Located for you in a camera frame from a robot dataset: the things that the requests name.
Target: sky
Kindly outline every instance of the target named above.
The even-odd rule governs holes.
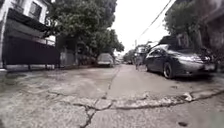
[[[118,0],[115,12],[115,22],[112,28],[116,30],[118,39],[125,46],[127,52],[135,48],[137,44],[145,44],[148,40],[159,41],[163,36],[168,35],[164,27],[165,12],[175,2],[172,0],[166,11],[140,37],[143,31],[151,24],[169,0]]]

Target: metal gate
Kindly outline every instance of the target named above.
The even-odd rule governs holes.
[[[3,45],[5,65],[58,65],[60,52],[54,47],[19,37],[7,37]]]

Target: parked car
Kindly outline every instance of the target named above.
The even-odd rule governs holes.
[[[114,60],[109,53],[102,53],[97,58],[97,64],[113,67]]]
[[[148,71],[161,72],[168,79],[209,74],[216,70],[212,57],[180,46],[158,45],[146,57]]]

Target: concrete road surface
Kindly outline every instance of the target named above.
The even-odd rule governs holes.
[[[224,77],[178,78],[134,66],[9,74],[0,128],[223,128]]]

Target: dark car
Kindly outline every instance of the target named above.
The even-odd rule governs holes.
[[[148,71],[161,72],[168,79],[177,76],[194,76],[214,72],[212,57],[179,46],[158,45],[146,57]]]

